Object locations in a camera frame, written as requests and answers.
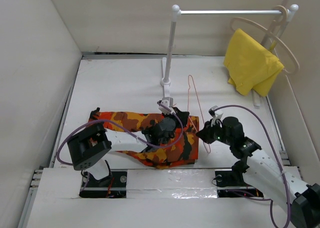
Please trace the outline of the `orange camouflage trousers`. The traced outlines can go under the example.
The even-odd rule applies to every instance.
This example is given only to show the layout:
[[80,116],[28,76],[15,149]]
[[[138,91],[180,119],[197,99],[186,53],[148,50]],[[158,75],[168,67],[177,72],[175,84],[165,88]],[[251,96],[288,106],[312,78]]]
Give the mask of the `orange camouflage trousers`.
[[[90,113],[89,121],[107,119],[128,129],[130,132],[142,132],[166,117],[168,115],[158,113],[101,112],[100,108],[97,108]],[[129,145],[117,152],[132,157],[145,166],[156,169],[194,164],[199,154],[199,139],[196,136],[198,128],[199,117],[189,116],[187,126],[183,129],[177,128],[174,132],[174,137],[169,139],[168,143],[175,143],[174,145],[155,151],[134,151],[133,145]]]

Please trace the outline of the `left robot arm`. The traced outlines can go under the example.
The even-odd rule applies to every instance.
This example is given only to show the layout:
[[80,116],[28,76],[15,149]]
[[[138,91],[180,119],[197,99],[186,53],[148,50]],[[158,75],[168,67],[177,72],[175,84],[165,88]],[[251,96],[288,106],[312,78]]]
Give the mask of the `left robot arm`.
[[164,113],[140,114],[134,112],[91,112],[89,121],[66,138],[71,166],[81,172],[87,182],[99,187],[107,186],[113,179],[110,165],[104,156],[112,148],[107,131],[127,134],[146,147],[132,150],[133,144],[121,150],[146,166],[154,168],[184,165],[194,161],[192,144],[187,131],[189,112],[173,107]]

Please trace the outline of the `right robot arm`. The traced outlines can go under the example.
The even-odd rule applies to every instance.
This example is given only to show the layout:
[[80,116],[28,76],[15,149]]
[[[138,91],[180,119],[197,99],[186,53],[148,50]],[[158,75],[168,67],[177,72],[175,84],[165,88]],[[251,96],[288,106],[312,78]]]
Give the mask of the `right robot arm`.
[[295,227],[319,226],[320,186],[309,185],[280,169],[258,143],[245,136],[236,117],[226,117],[221,122],[211,119],[196,136],[207,144],[219,141],[229,146],[238,159],[231,172],[235,184],[246,183],[261,191],[289,214]]

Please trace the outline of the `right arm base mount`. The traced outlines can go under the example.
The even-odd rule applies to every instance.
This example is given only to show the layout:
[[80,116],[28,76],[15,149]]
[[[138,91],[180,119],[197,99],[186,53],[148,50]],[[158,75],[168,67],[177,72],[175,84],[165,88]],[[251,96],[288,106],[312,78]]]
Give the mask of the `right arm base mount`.
[[246,184],[243,178],[231,169],[215,170],[211,183],[216,186],[219,198],[264,199],[261,191]]

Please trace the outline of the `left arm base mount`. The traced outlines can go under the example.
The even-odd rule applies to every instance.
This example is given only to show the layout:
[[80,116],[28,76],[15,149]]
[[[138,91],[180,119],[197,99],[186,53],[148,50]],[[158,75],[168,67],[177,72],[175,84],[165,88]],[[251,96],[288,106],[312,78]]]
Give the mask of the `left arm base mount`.
[[107,177],[102,182],[97,181],[93,175],[90,175],[87,181],[87,172],[81,172],[82,184],[80,186],[79,196],[81,198],[107,198],[121,199],[127,197],[127,176],[125,170],[112,170],[112,178]]

